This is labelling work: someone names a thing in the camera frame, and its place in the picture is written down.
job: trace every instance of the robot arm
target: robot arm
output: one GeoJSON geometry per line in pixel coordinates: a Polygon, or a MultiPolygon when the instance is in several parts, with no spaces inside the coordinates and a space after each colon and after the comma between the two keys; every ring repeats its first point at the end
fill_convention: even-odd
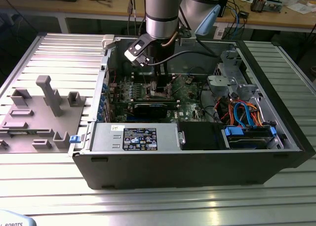
{"type": "Polygon", "coordinates": [[[179,28],[179,8],[183,8],[191,29],[206,35],[215,22],[220,6],[210,0],[146,0],[146,33],[141,35],[124,53],[133,63],[144,66],[154,57],[161,61],[174,53],[179,28]]]}

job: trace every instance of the blue clip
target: blue clip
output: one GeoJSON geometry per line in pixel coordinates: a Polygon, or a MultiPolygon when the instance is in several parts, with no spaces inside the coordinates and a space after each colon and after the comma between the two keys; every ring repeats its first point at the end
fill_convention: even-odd
{"type": "Polygon", "coordinates": [[[273,136],[277,135],[277,131],[276,131],[276,129],[274,127],[270,127],[270,131],[271,131],[273,136]]]}
{"type": "Polygon", "coordinates": [[[243,131],[241,127],[228,126],[225,128],[226,136],[243,136],[243,131]]]}
{"type": "Polygon", "coordinates": [[[97,119],[98,119],[98,121],[102,121],[103,120],[103,117],[100,115],[100,113],[97,114],[97,119]]]}
{"type": "Polygon", "coordinates": [[[70,136],[69,143],[81,143],[81,136],[70,136]]]}

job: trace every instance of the desk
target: desk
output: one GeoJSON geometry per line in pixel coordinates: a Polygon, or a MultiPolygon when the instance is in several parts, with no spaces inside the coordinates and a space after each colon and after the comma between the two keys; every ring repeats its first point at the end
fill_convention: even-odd
{"type": "MultiPolygon", "coordinates": [[[[66,18],[90,18],[101,20],[127,20],[128,0],[113,0],[108,7],[96,1],[77,0],[64,2],[54,0],[9,0],[22,14],[53,16],[59,21],[62,33],[69,33],[66,18]]],[[[245,28],[276,31],[310,32],[316,22],[315,13],[300,14],[287,7],[281,13],[255,13],[250,11],[250,3],[235,0],[240,8],[249,12],[245,28]]],[[[136,0],[136,20],[144,17],[144,0],[136,0]]],[[[0,12],[4,14],[16,13],[5,0],[0,0],[0,12]]],[[[220,39],[223,30],[231,26],[234,17],[226,9],[224,16],[217,18],[214,26],[217,27],[214,38],[220,39]]]]}

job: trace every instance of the warning label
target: warning label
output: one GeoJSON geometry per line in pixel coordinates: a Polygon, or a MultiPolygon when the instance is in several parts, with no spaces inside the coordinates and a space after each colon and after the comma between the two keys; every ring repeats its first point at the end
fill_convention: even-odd
{"type": "Polygon", "coordinates": [[[123,135],[123,149],[129,150],[157,150],[156,128],[125,128],[123,135]]]}

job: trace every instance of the floor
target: floor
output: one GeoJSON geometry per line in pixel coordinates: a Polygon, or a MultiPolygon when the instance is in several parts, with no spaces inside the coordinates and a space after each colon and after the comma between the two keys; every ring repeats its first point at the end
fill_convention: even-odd
{"type": "MultiPolygon", "coordinates": [[[[36,33],[22,19],[14,17],[15,24],[8,27],[2,24],[0,28],[0,58],[2,60],[0,67],[0,84],[4,82],[7,75],[10,74],[17,62],[27,50],[30,43],[36,36],[36,33]]],[[[27,16],[26,19],[39,32],[59,33],[60,28],[57,19],[52,17],[33,17],[27,16]]],[[[127,35],[126,22],[124,21],[97,21],[93,19],[68,19],[69,27],[72,33],[77,34],[116,34],[127,35]]],[[[207,36],[207,39],[213,37],[215,28],[207,36]]],[[[130,26],[130,33],[134,34],[133,24],[130,26]]],[[[235,40],[254,40],[254,41],[273,41],[279,43],[286,52],[296,59],[300,48],[305,42],[305,34],[294,32],[275,33],[271,31],[257,30],[253,35],[253,30],[245,29],[237,32],[235,40]]],[[[316,45],[310,47],[305,56],[299,62],[299,67],[313,81],[315,76],[310,72],[312,66],[316,66],[316,45]]]]}

